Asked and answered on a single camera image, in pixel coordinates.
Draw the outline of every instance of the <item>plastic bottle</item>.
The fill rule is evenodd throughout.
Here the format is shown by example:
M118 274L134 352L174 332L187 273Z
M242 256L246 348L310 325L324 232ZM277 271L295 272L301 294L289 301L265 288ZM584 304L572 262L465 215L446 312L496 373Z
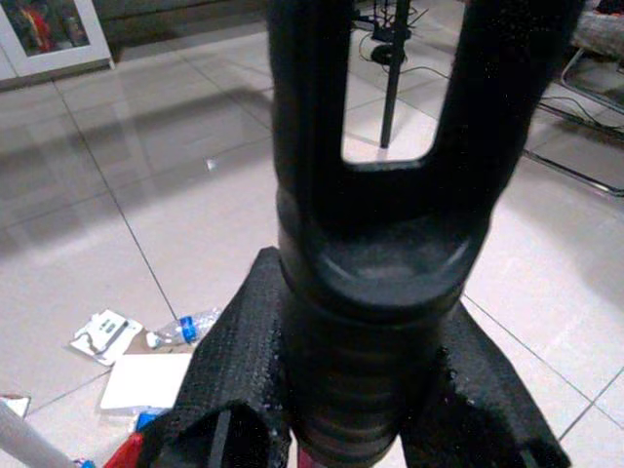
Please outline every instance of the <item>plastic bottle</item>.
M169 322L158 331L150 331L147 334L147 345L157 349L161 346L176 346L200 340L210 331L219 315L221 309L216 307Z

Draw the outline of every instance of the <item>white cardboard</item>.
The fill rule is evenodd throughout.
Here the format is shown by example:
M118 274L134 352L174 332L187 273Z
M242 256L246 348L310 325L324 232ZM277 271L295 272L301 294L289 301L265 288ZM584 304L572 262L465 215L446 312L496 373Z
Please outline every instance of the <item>white cardboard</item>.
M115 363L99 407L135 413L176 402L192 354L126 354Z
M19 417L25 417L30 406L30 397L0 395L0 402L5 403Z
M112 366L142 329L139 322L106 309L94 314L69 344L100 364Z

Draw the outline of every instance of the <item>floor tile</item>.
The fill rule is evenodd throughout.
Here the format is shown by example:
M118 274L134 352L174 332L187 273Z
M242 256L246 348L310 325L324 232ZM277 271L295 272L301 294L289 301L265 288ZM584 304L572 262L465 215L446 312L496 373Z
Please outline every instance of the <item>floor tile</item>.
M459 32L463 22L465 4L456 1L420 0L418 9L428 9L424 20L431 21L452 32Z
M269 131L209 82L75 113L108 183L119 187L266 138Z
M273 76L268 64L246 66L222 62L220 58L217 61L218 63L199 69L219 89L235 95L243 92L263 92L273 89Z
M572 86L594 92L614 102L624 101L624 77L617 71L617 60L585 55L566 75Z
M414 39L454 57L459 42L459 29L451 30L430 16L431 9L412 30Z
M108 381L103 375L66 397L39 409L26 421L58 450L74 459L103 464L130 435L131 417L102 414L99 400ZM0 450L0 466L23 466Z
M607 109L596 116L596 119L607 126L618 127L615 130L624 132L624 114Z
M178 315L225 306L277 242L270 140L192 161L116 192Z
M0 132L66 114L52 82L0 91Z
M574 468L624 468L624 431L591 408L563 440Z
M163 43L129 47L114 70L104 69L56 81L71 111L141 96L158 100L167 89L206 81Z
M598 118L598 116L605 112L607 109L603 105L588 99L578 93L575 93L563 86L552 83L544 92L542 102L552 107L560 109L564 112L568 112L572 115L587 119L585 115L577 105L580 104L591 116ZM568 122L565 118L558 115L553 115L550 112L542 109L537 109L531 121L531 127L528 132L528 141L525 147L533 150L534 148L556 139L558 137L570 138L570 137L585 137L588 131L584 130L576 124Z
M33 409L106 370L67 344L92 314L172 318L108 195L0 230L0 307L0 389Z
M624 366L622 206L522 161L466 293L584 395Z
M424 155L433 142L438 122L418 109L397 101L393 119L392 137L387 150L377 150L381 134L384 100L357 107L346 114L345 140L359 140L375 147L374 160L410 160ZM345 149L345 155L352 162L367 162L358 159L357 153Z
M518 340L496 324L470 299L463 304L485 333L512 363L557 437L591 403Z
M399 93L399 99L418 110L422 110L429 117L440 120L448 86L449 80L440 78Z
M200 51L202 48L232 47L236 41L245 41L247 37L266 33L266 14L263 12L243 13L236 15L211 15L209 19L189 20L172 27L176 36L166 41L172 50L185 53Z
M228 94L260 124L271 129L273 122L273 89L265 91L237 90Z
M297 468L297 464L296 464L297 448L296 448L296 440L294 439L294 436L292 436L292 440L293 442L291 444L291 450L289 452L288 468ZM386 456L384 456L381 459L381 461L376 463L374 466L375 468L406 468L408 466L406 464L406 459L403 453L403 447L401 445L401 440L399 438L395 440L390 450L388 450L388 452L386 453Z
M174 41L171 47L205 73L218 72L218 68L228 64L248 68L268 69L269 41L266 32L243 35L220 41L203 41L180 45Z
M105 191L68 114L0 129L0 227Z
M624 429L624 373L611 383L596 405Z
M603 183L624 188L623 140L570 124L556 124L553 128L556 130L551 130L550 139L533 148L535 153Z
M417 66L428 66L439 71L440 73L450 76L454 60L453 54L435 49L414 36L406 42L406 55L408 56L408 59L403 65L403 71ZM430 76L438 78L438 75L436 74ZM410 83L415 81L416 84L418 84L422 79L423 78L417 77L415 72L406 72L401 75L401 79L399 80L399 90L402 91L407 88L411 88Z
M359 107L368 102L385 98L385 92L379 90L371 83L353 73L347 75L347 99L346 109Z

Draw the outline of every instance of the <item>textured fabric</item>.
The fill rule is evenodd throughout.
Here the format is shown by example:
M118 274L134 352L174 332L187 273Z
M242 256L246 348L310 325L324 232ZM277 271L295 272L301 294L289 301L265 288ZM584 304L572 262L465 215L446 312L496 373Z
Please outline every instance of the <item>textured fabric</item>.
M583 13L572 44L602 56L624 60L624 17Z
M277 250L260 251L245 283L197 347L174 408L146 427L139 466L149 466L161 446L178 443L207 417L241 407L264 424L268 466L286 466L290 438L277 314L284 287ZM254 466L254 460L241 466Z
M624 0L601 0L596 10L607 15L624 14Z
M409 468L569 466L514 368L463 306L442 343L429 404L401 433Z

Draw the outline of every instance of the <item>black pole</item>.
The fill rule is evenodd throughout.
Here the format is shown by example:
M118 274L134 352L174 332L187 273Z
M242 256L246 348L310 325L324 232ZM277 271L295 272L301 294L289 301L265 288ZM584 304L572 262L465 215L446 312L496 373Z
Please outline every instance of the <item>black pole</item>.
M381 127L381 147L387 148L392 134L392 119L394 105L397 101L401 64L405 57L405 43L408 37L408 18L410 16L410 0L398 0L394 21L394 38L392 41L392 59L388 72L388 88L386 90L386 104L383 109L383 124Z

